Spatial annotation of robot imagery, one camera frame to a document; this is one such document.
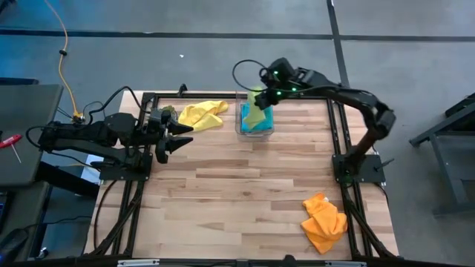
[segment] gray floor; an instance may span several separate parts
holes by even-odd
[[[71,30],[331,33],[325,0],[51,3]],[[334,5],[342,34],[475,36],[475,2],[471,0],[334,0]],[[20,1],[6,10],[0,15],[0,27],[59,29],[53,15],[37,0]],[[63,41],[61,37],[0,36],[0,76],[60,83],[56,65]],[[432,216],[434,208],[450,200],[429,145],[413,149],[407,141],[441,120],[446,108],[474,92],[475,43],[343,42],[342,46],[350,84],[373,92],[398,117],[391,135],[376,148],[384,158],[396,158],[384,171],[400,254],[412,260],[473,265],[475,216]],[[314,68],[339,80],[333,41],[324,40],[74,37],[70,38],[68,52],[65,75],[80,107],[107,99],[122,85],[140,90],[177,89],[185,82],[192,90],[234,90],[231,67],[246,58],[267,64],[286,56],[295,65]],[[239,77],[256,85],[259,81],[255,71],[253,67],[243,68]],[[64,93],[60,106],[72,112],[68,97]],[[113,113],[118,107],[119,98],[107,112]],[[46,160],[71,164],[53,156]],[[83,200],[67,193],[58,195],[59,202],[64,199],[81,207],[77,212],[92,212],[94,204],[83,205],[79,203]],[[62,210],[57,208],[51,216],[61,217]],[[47,237],[55,244],[55,256],[81,251],[83,240],[77,236],[58,241],[63,231],[67,230],[53,229]],[[77,249],[62,251],[66,244],[75,244]]]

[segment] red screwdriver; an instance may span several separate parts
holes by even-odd
[[[6,140],[0,142],[0,148],[6,148],[7,146],[12,146],[13,152],[15,152],[16,158],[18,159],[20,163],[22,163],[22,161],[20,160],[18,153],[16,153],[15,145],[13,144],[18,142],[21,138],[22,138],[21,134],[15,134],[12,137],[9,137]]]

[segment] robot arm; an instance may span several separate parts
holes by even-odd
[[[261,81],[267,89],[255,98],[255,104],[261,110],[277,105],[289,96],[304,93],[326,96],[361,111],[368,130],[361,141],[344,155],[341,162],[344,174],[358,174],[366,152],[377,140],[389,134],[396,120],[394,112],[372,93],[343,88],[314,70],[294,69],[285,58],[277,59],[264,72],[261,71]]]
[[[115,113],[90,125],[50,122],[43,127],[38,146],[47,152],[72,149],[104,157],[104,162],[92,164],[102,169],[100,179],[137,180],[149,176],[152,161],[152,155],[143,153],[140,147],[155,145],[157,161],[167,163],[166,152],[172,153],[193,140],[174,135],[189,131],[193,128],[176,122],[170,111],[154,108],[144,126],[137,125],[137,119],[129,113]],[[114,148],[117,141],[124,148]]]

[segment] wooden tabletop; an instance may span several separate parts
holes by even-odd
[[[137,98],[142,94],[137,91]],[[172,105],[179,113],[202,101],[161,99],[159,107]],[[282,259],[292,254],[298,260],[350,259],[347,235],[320,255],[300,227],[308,219],[302,202],[318,192],[343,209],[331,166],[326,102],[282,101],[274,107],[275,132],[267,142],[238,139],[235,101],[227,102],[229,109],[219,115],[223,126],[184,134],[194,141],[174,152],[166,165],[154,160],[142,198],[134,257]],[[137,116],[138,111],[131,94],[124,93],[120,112]],[[346,111],[356,144],[366,127],[357,110],[346,107]],[[106,197],[99,215],[99,242],[117,220],[124,184],[117,182]],[[97,202],[106,186],[101,187]],[[381,189],[361,184],[361,194],[369,225],[397,254]],[[356,232],[363,251],[359,227]],[[85,252],[92,248],[91,226]]]

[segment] crumpled towel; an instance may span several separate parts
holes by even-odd
[[[325,254],[347,231],[347,216],[339,213],[322,193],[305,200],[303,204],[310,219],[301,226],[318,252]]]
[[[223,120],[216,116],[218,113],[228,110],[225,101],[205,101],[195,105],[187,105],[180,114],[178,122],[192,126],[194,131],[202,131],[220,126]]]

